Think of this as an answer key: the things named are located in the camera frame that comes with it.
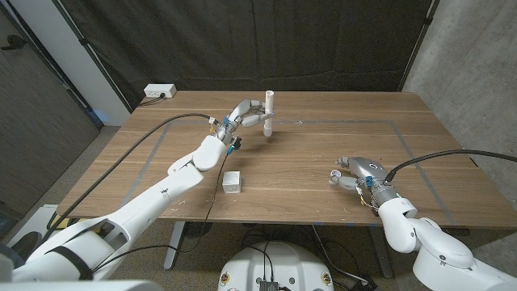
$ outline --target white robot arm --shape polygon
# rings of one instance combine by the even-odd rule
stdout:
[[[271,118],[265,105],[243,100],[225,117],[200,147],[175,162],[168,176],[141,193],[121,209],[103,217],[76,223],[60,231],[32,253],[12,273],[13,282],[102,280],[120,266],[124,257],[92,273],[110,258],[129,251],[135,240],[174,200],[203,180],[201,172],[213,168],[229,146],[228,154],[240,146],[233,132],[242,124],[251,126]]]
[[[401,253],[418,251],[415,276],[433,290],[515,290],[517,279],[473,257],[462,242],[444,233],[429,218],[414,219],[417,209],[395,188],[385,183],[388,174],[377,162],[366,158],[342,157],[336,164],[358,178],[330,173],[330,183],[345,189],[361,187],[371,193],[371,207],[379,214],[388,244]]]

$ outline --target black curtain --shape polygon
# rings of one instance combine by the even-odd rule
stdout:
[[[148,83],[396,91],[431,0],[62,3],[135,108]]]

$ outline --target power strip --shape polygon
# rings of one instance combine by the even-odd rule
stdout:
[[[145,96],[150,98],[158,98],[163,93],[165,98],[172,98],[176,94],[176,86],[174,84],[148,84],[145,89]]]

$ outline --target wooden table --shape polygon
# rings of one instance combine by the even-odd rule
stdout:
[[[264,92],[179,91],[138,108],[61,202],[62,213],[138,138],[168,117],[199,112],[222,120],[243,99]],[[117,210],[166,176],[168,167],[209,134],[206,120],[189,117],[159,129],[130,154],[73,212],[97,217]],[[423,101],[411,93],[276,92],[272,137],[263,127],[240,127],[242,147],[223,171],[240,171],[242,192],[218,188],[209,221],[376,226],[380,219],[354,192],[329,185],[336,158],[361,156],[387,169],[424,154],[461,146]],[[219,164],[175,201],[161,218],[203,221]],[[398,172],[393,185],[441,226],[514,228],[517,212],[466,155],[434,158]]]

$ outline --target white block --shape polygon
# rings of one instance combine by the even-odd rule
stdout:
[[[241,172],[226,171],[223,175],[223,189],[226,194],[241,192]]]

